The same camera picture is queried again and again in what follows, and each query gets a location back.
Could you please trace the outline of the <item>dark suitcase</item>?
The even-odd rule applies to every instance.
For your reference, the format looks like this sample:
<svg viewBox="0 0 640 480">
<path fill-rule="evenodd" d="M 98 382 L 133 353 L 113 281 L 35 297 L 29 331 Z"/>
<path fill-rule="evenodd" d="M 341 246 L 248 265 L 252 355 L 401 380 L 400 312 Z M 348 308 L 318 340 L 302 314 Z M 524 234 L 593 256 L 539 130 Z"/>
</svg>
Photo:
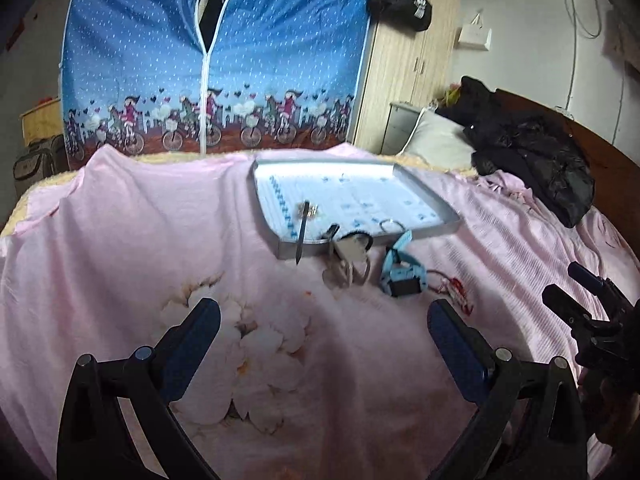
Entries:
<svg viewBox="0 0 640 480">
<path fill-rule="evenodd" d="M 68 170 L 64 136 L 32 142 L 14 162 L 13 182 L 20 198 L 31 186 Z"/>
</svg>

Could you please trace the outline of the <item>blue fabric wardrobe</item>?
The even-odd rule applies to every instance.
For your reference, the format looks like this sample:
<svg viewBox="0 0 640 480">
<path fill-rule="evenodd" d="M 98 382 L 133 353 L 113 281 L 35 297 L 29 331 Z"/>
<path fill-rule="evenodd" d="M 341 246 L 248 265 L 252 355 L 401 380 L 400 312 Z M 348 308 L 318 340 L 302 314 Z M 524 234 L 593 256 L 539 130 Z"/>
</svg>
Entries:
<svg viewBox="0 0 640 480">
<path fill-rule="evenodd" d="M 368 28 L 366 0 L 70 0 L 68 162 L 342 143 Z"/>
</svg>

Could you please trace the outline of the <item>wooden headboard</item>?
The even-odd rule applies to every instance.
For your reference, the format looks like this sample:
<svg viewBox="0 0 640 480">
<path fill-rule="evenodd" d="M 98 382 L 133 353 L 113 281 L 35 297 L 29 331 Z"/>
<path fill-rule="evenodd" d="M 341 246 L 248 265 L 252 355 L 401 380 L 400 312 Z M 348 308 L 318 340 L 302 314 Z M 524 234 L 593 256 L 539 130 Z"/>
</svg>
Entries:
<svg viewBox="0 0 640 480">
<path fill-rule="evenodd" d="M 574 122 L 556 110 L 535 101 L 498 89 L 496 99 L 508 110 L 539 112 L 557 120 L 579 144 L 596 180 L 594 206 L 608 217 L 627 244 L 639 255 L 640 171 L 623 152 L 600 138 L 597 133 Z"/>
</svg>

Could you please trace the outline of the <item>silver tray with grid sheet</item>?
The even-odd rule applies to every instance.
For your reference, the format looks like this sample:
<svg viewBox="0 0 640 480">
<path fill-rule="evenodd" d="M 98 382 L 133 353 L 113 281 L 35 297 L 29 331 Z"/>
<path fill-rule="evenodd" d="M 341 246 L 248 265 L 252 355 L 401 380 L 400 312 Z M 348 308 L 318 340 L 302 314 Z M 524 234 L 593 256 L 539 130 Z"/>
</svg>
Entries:
<svg viewBox="0 0 640 480">
<path fill-rule="evenodd" d="M 451 234 L 461 217 L 414 172 L 373 159 L 258 159 L 250 170 L 268 244 L 280 260 L 295 258 L 303 203 L 309 200 L 303 254 L 322 255 L 322 235 L 337 223 L 340 236 L 360 230 L 375 245 L 402 233 L 382 233 L 378 222 L 400 221 L 416 240 Z"/>
</svg>

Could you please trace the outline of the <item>blue kids smartwatch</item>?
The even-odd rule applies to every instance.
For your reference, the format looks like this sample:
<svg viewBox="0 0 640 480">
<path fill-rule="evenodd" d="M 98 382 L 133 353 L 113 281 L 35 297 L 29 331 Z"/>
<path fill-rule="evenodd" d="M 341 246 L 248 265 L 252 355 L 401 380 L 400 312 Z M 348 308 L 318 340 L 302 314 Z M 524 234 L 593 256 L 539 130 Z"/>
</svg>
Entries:
<svg viewBox="0 0 640 480">
<path fill-rule="evenodd" d="M 412 232 L 406 231 L 392 246 L 386 247 L 378 286 L 393 298 L 419 295 L 427 289 L 425 266 L 407 252 Z"/>
</svg>

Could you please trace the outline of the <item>white paper bag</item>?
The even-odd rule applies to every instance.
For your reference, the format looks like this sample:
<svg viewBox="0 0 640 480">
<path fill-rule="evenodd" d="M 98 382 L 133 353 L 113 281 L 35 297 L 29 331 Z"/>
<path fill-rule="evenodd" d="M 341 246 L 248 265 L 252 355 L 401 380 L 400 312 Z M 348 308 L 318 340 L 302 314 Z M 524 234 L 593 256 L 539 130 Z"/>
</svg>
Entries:
<svg viewBox="0 0 640 480">
<path fill-rule="evenodd" d="M 478 10 L 469 23 L 460 27 L 457 39 L 459 49 L 489 51 L 492 41 L 492 28 L 484 23 L 484 11 Z"/>
</svg>

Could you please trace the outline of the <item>black jacket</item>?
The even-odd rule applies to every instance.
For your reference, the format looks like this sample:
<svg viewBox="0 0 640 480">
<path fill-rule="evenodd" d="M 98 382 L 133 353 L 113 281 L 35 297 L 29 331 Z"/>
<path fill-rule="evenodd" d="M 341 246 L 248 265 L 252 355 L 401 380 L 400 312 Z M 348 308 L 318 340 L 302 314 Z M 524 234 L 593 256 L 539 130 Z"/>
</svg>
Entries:
<svg viewBox="0 0 640 480">
<path fill-rule="evenodd" d="M 436 113 L 462 127 L 479 174 L 501 170 L 518 177 L 563 226 L 574 228 L 591 208 L 596 180 L 557 114 L 506 104 L 469 76 L 461 79 L 451 102 L 440 101 Z"/>
</svg>

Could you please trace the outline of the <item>grey bedside cabinet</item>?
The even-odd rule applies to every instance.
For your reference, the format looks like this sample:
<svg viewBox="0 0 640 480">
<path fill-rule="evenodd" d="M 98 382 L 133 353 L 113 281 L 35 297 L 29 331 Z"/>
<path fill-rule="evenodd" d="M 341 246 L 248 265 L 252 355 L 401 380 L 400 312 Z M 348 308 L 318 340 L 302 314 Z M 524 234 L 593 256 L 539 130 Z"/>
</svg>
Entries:
<svg viewBox="0 0 640 480">
<path fill-rule="evenodd" d="M 422 113 L 420 106 L 391 102 L 383 134 L 381 155 L 397 155 L 407 144 Z"/>
</svg>

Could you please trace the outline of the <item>small wooden cabinet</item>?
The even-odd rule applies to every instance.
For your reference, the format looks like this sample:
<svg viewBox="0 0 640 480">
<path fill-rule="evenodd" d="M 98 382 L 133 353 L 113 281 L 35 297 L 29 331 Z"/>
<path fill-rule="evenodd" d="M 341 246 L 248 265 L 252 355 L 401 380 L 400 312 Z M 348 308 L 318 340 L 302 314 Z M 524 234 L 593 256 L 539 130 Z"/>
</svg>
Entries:
<svg viewBox="0 0 640 480">
<path fill-rule="evenodd" d="M 42 101 L 21 114 L 20 121 L 25 146 L 62 134 L 64 127 L 60 99 Z"/>
</svg>

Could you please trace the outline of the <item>pink bed sheet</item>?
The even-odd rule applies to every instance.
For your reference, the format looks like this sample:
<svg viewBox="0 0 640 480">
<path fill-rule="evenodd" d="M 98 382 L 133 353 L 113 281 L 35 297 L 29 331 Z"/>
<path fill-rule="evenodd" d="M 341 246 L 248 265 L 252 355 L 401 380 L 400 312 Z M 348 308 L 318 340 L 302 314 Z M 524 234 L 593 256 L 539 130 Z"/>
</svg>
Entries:
<svg viewBox="0 0 640 480">
<path fill-rule="evenodd" d="M 47 478 L 78 356 L 126 358 L 203 296 L 221 330 L 175 413 L 222 478 L 423 479 L 457 439 L 473 407 L 428 334 L 432 294 L 277 259 L 252 162 L 107 148 L 2 237 L 1 411 Z"/>
</svg>

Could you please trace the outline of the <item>beige hair claw clip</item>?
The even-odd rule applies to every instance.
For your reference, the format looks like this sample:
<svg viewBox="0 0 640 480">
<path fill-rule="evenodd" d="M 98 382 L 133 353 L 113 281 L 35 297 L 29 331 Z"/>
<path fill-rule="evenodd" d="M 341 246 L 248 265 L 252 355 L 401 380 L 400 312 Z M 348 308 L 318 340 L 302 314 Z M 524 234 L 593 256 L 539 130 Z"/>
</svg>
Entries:
<svg viewBox="0 0 640 480">
<path fill-rule="evenodd" d="M 360 230 L 340 236 L 340 229 L 334 223 L 322 235 L 322 240 L 328 242 L 323 283 L 329 289 L 362 286 L 371 273 L 369 250 L 373 246 L 373 237 Z"/>
</svg>

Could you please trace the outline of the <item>wooden wardrobe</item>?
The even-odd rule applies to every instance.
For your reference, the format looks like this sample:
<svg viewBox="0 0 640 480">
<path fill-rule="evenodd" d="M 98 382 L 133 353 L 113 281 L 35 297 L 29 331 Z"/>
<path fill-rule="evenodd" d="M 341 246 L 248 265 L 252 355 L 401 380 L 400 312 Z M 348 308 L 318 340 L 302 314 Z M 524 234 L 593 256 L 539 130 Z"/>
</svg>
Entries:
<svg viewBox="0 0 640 480">
<path fill-rule="evenodd" d="M 432 22 L 425 32 L 371 23 L 362 61 L 349 140 L 378 154 L 390 104 L 426 107 L 446 87 L 460 0 L 427 0 Z"/>
</svg>

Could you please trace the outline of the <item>black duffel bag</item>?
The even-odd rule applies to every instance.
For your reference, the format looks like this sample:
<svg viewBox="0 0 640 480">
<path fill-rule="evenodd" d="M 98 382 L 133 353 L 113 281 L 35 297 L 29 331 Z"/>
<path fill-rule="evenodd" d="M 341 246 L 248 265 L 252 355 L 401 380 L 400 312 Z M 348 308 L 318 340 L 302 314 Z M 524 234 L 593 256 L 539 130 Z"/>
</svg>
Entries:
<svg viewBox="0 0 640 480">
<path fill-rule="evenodd" d="M 432 24 L 428 0 L 367 0 L 370 18 L 413 32 L 426 32 Z"/>
</svg>

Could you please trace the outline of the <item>white pillow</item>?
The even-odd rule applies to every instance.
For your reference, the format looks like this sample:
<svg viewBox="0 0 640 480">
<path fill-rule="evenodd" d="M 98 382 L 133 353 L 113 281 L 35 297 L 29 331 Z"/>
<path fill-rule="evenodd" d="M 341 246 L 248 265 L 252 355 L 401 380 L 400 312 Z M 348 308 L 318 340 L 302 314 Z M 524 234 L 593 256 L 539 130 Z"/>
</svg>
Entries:
<svg viewBox="0 0 640 480">
<path fill-rule="evenodd" d="M 445 171 L 472 170 L 474 148 L 452 120 L 424 108 L 399 155 L 417 157 Z"/>
</svg>

